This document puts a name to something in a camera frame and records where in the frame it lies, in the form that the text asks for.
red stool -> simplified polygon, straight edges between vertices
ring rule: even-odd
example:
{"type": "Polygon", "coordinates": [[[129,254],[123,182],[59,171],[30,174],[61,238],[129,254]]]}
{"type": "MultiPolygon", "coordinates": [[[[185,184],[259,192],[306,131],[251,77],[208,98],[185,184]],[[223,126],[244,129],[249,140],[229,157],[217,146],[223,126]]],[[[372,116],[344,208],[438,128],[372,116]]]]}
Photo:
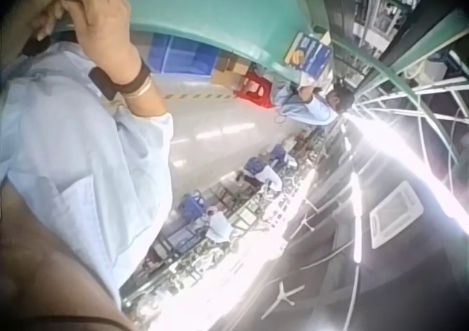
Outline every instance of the red stool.
{"type": "Polygon", "coordinates": [[[270,101],[270,90],[272,89],[272,83],[258,76],[254,71],[248,71],[244,75],[243,85],[239,91],[234,91],[234,95],[250,102],[262,106],[263,108],[273,108],[274,104],[270,101]],[[250,82],[257,84],[256,91],[249,89],[250,82]]]}

air vent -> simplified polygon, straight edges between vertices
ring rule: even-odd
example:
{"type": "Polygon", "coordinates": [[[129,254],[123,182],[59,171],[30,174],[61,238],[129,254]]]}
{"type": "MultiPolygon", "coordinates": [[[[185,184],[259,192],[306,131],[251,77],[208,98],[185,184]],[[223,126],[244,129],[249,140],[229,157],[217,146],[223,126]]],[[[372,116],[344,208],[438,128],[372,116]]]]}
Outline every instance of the air vent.
{"type": "Polygon", "coordinates": [[[373,249],[404,231],[423,213],[418,196],[409,182],[403,181],[369,215],[373,249]]]}

wrist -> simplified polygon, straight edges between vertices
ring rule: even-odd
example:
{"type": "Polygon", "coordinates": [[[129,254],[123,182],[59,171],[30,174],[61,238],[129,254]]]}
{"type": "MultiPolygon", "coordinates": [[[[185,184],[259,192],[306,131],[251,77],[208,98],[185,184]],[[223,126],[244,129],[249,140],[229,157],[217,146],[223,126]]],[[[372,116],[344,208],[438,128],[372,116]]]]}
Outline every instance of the wrist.
{"type": "Polygon", "coordinates": [[[105,71],[115,84],[126,85],[132,82],[139,74],[141,57],[135,45],[131,45],[120,56],[113,62],[114,66],[105,71]]]}

